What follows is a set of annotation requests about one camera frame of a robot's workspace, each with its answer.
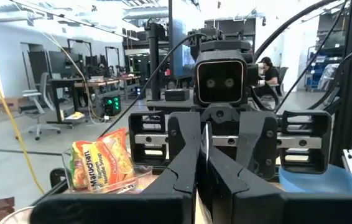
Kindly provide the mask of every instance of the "ceiling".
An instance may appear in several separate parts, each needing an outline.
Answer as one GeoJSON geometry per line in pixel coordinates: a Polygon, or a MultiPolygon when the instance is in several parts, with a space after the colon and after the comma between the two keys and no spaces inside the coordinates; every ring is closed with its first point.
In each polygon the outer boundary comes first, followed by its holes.
{"type": "MultiPolygon", "coordinates": [[[[123,27],[138,30],[136,22],[131,21],[168,16],[168,0],[20,0],[19,2],[33,4],[40,9],[63,14],[66,18],[72,17],[75,20],[107,29],[123,27]]],[[[56,20],[61,24],[74,27],[80,25],[77,22],[56,18],[51,14],[16,4],[10,0],[0,0],[0,22],[28,21],[25,25],[33,26],[34,20],[37,19],[56,20]]]]}

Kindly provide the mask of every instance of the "clear plastic container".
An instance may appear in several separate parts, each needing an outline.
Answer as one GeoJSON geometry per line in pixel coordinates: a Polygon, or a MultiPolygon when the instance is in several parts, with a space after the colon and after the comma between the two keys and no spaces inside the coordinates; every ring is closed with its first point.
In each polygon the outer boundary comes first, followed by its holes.
{"type": "Polygon", "coordinates": [[[94,190],[88,191],[87,189],[76,189],[72,182],[71,176],[71,167],[70,161],[71,157],[71,150],[67,150],[62,154],[63,165],[65,169],[65,176],[67,178],[68,188],[72,193],[93,193],[93,194],[138,194],[142,191],[145,187],[147,187],[147,182],[152,182],[154,180],[152,175],[152,167],[150,166],[133,166],[134,168],[134,177],[111,184],[109,186],[94,190]]]}

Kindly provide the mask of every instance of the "metal bracket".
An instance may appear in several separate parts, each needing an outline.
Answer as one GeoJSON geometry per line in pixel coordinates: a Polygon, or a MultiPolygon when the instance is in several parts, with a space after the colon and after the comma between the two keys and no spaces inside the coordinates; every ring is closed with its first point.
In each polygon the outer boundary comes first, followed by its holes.
{"type": "Polygon", "coordinates": [[[352,150],[349,149],[344,149],[343,150],[343,156],[342,156],[342,162],[345,167],[345,169],[348,172],[352,173],[352,150]]]}

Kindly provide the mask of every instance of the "desk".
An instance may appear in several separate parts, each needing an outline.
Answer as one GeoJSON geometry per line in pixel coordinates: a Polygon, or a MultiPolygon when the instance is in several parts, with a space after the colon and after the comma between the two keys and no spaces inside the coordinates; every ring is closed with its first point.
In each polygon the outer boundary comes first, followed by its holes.
{"type": "Polygon", "coordinates": [[[56,116],[57,116],[57,121],[47,121],[48,124],[67,124],[67,125],[72,125],[71,122],[63,122],[61,114],[60,114],[60,103],[58,102],[58,96],[57,96],[57,89],[58,88],[68,88],[68,92],[70,93],[70,96],[72,97],[73,100],[73,105],[74,105],[74,110],[78,111],[78,93],[76,92],[76,89],[74,88],[74,84],[76,82],[82,82],[82,78],[69,78],[69,79],[51,79],[49,80],[51,86],[52,86],[52,93],[53,93],[53,103],[54,107],[56,109],[56,116]]]}
{"type": "Polygon", "coordinates": [[[75,88],[83,88],[85,85],[88,87],[98,87],[98,86],[106,86],[106,85],[111,85],[111,84],[118,84],[119,80],[103,80],[101,82],[86,82],[86,83],[81,83],[77,82],[74,83],[75,88]]]}
{"type": "MultiPolygon", "coordinates": [[[[191,107],[196,106],[193,102],[194,90],[190,90],[190,98],[186,101],[165,101],[163,98],[160,101],[151,101],[151,99],[144,100],[144,106],[151,111],[163,111],[165,114],[172,112],[188,112],[191,107]]],[[[248,104],[253,108],[258,109],[251,98],[248,99],[248,104]]]]}
{"type": "Polygon", "coordinates": [[[132,90],[134,87],[139,85],[140,76],[119,77],[119,80],[122,80],[122,82],[124,83],[125,99],[128,99],[129,90],[132,90]]]}
{"type": "Polygon", "coordinates": [[[95,98],[91,101],[96,108],[96,114],[98,116],[104,114],[101,101],[103,97],[119,95],[119,80],[108,79],[97,82],[74,83],[75,88],[85,88],[85,86],[93,89],[95,98]]]}

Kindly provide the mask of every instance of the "black cable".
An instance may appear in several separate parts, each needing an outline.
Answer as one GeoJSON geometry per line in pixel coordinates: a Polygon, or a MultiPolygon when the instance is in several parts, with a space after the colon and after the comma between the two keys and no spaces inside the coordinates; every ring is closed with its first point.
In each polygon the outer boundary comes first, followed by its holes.
{"type": "Polygon", "coordinates": [[[312,63],[317,59],[318,55],[321,52],[321,49],[324,47],[325,42],[327,42],[328,38],[330,38],[333,29],[336,27],[336,25],[338,24],[338,21],[340,19],[340,17],[342,16],[342,13],[345,9],[346,3],[348,2],[348,0],[345,0],[345,3],[343,3],[343,6],[341,8],[341,10],[339,11],[338,15],[336,16],[335,21],[333,21],[333,24],[331,26],[331,29],[328,31],[327,35],[325,36],[325,38],[323,39],[322,43],[320,44],[320,46],[318,47],[318,50],[315,52],[315,54],[313,55],[312,59],[309,61],[309,63],[307,64],[307,66],[305,67],[305,69],[302,71],[302,73],[299,75],[298,79],[296,80],[296,82],[292,85],[292,87],[289,89],[289,91],[287,92],[287,94],[284,96],[284,99],[282,99],[281,103],[275,107],[274,112],[277,113],[281,106],[285,103],[285,101],[287,100],[288,96],[292,93],[292,90],[294,90],[294,88],[298,85],[299,81],[305,76],[308,68],[310,68],[312,66],[312,63]]]}
{"type": "MultiPolygon", "coordinates": [[[[161,61],[161,63],[159,63],[158,67],[154,70],[154,72],[151,73],[150,78],[147,80],[146,84],[143,86],[143,88],[141,88],[141,92],[145,91],[148,84],[151,82],[151,80],[158,75],[158,71],[159,69],[165,64],[165,62],[167,62],[167,59],[169,58],[169,56],[179,47],[181,46],[184,42],[188,41],[189,39],[191,39],[192,37],[196,37],[196,36],[200,36],[200,37],[204,37],[207,36],[206,34],[202,34],[202,33],[196,33],[196,34],[192,34],[192,35],[188,35],[187,37],[185,37],[182,41],[180,41],[175,47],[173,47],[168,54],[165,56],[165,58],[161,61]]],[[[104,136],[111,128],[113,128],[115,126],[116,123],[118,123],[119,120],[122,119],[122,117],[133,107],[133,105],[139,100],[139,96],[136,97],[136,99],[134,99],[134,101],[126,108],[126,110],[124,110],[121,115],[118,116],[118,118],[107,128],[103,131],[103,133],[100,134],[100,137],[104,136]]]]}
{"type": "Polygon", "coordinates": [[[300,19],[303,16],[306,16],[307,14],[313,12],[314,10],[326,6],[329,3],[333,3],[337,0],[322,0],[318,3],[312,4],[311,6],[307,7],[303,11],[300,11],[298,14],[290,18],[287,22],[283,23],[276,31],[274,31],[269,38],[267,38],[263,44],[256,50],[254,56],[253,56],[253,62],[256,63],[257,59],[261,56],[261,54],[268,48],[268,46],[281,34],[283,31],[285,31],[288,26],[296,22],[298,19],[300,19]]]}
{"type": "Polygon", "coordinates": [[[349,62],[352,59],[352,53],[347,55],[339,64],[338,68],[335,71],[335,77],[332,81],[331,87],[325,92],[325,94],[311,107],[307,108],[308,110],[315,109],[320,106],[331,94],[332,91],[338,86],[339,80],[342,77],[342,71],[346,62],[349,62]]]}

